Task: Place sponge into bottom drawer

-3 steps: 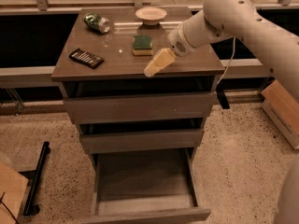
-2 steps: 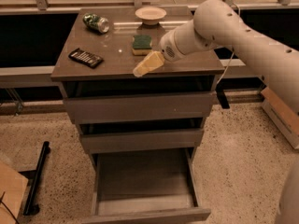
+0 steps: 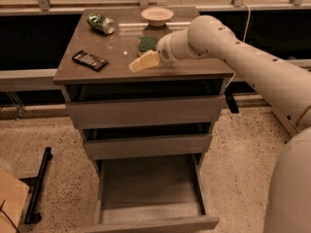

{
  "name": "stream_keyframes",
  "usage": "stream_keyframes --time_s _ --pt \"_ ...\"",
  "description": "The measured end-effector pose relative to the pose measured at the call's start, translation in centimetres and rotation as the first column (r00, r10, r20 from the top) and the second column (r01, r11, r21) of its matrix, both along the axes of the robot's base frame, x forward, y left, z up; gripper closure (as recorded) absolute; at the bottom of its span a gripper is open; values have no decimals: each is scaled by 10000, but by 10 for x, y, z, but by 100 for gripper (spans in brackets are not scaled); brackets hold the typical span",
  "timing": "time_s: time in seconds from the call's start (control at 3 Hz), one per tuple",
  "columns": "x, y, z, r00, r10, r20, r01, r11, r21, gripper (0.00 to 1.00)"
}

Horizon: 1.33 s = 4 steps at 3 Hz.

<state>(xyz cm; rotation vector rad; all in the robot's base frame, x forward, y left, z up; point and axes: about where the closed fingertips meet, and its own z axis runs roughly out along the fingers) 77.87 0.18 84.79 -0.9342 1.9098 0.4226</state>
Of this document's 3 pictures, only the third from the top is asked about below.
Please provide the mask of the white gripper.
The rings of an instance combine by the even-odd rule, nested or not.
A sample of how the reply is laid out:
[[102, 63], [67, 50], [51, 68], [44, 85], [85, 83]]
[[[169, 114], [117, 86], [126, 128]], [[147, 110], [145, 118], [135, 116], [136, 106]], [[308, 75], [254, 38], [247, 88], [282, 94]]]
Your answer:
[[156, 67], [160, 60], [171, 63], [202, 57], [202, 53], [190, 45], [187, 29], [163, 36], [156, 45], [156, 51], [139, 51], [138, 57], [129, 64], [129, 70], [138, 72], [150, 69]]

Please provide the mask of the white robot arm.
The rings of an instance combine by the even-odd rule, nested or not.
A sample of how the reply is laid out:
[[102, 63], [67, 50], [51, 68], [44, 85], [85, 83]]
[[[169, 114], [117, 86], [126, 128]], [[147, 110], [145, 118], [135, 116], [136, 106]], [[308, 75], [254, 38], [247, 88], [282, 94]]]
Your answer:
[[226, 63], [299, 130], [276, 161], [263, 233], [311, 233], [311, 73], [239, 41], [211, 16], [199, 16], [187, 29], [162, 37], [129, 69], [206, 57]]

